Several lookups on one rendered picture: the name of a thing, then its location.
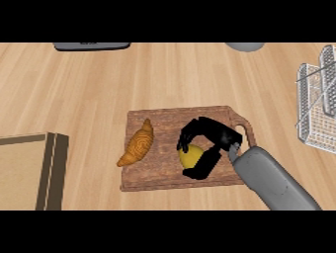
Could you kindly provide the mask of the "brown wooden cutting board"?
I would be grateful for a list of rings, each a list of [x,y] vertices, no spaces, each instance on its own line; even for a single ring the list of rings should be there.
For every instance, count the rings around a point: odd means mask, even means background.
[[[225,151],[221,151],[221,160],[204,180],[194,180],[182,175],[184,167],[179,163],[176,143],[181,129],[198,117],[213,119],[229,128],[241,126],[246,130],[243,140],[249,141],[249,146],[256,145],[252,125],[229,106],[130,111],[127,113],[125,143],[129,143],[145,119],[150,119],[153,123],[154,143],[145,158],[122,169],[120,190],[123,192],[244,184],[234,171]]]

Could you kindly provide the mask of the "yellow lemon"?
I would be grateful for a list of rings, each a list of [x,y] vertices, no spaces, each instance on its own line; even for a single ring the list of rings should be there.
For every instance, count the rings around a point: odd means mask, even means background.
[[[178,151],[178,157],[179,157],[179,162],[184,168],[193,168],[195,166],[195,163],[204,153],[204,150],[194,144],[190,144],[188,150]]]

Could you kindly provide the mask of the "grey rounded object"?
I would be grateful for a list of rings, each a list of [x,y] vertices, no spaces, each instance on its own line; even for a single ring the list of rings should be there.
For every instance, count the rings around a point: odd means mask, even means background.
[[[227,42],[227,45],[232,49],[244,52],[256,51],[265,46],[262,42]]]

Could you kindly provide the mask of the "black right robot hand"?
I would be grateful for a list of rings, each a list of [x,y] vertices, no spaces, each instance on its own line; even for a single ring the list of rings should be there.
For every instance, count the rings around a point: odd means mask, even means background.
[[[200,117],[181,129],[176,149],[188,152],[188,145],[198,135],[212,141],[213,146],[203,152],[195,165],[182,170],[182,175],[194,180],[204,180],[222,157],[221,151],[228,153],[231,162],[238,158],[243,135],[218,121]]]

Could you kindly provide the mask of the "golden brown croissant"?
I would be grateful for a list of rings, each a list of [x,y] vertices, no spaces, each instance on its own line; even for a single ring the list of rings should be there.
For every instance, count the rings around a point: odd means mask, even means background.
[[[119,159],[117,166],[123,167],[141,161],[150,152],[153,144],[154,128],[151,120],[145,119],[141,129],[135,132],[129,140],[127,148]]]

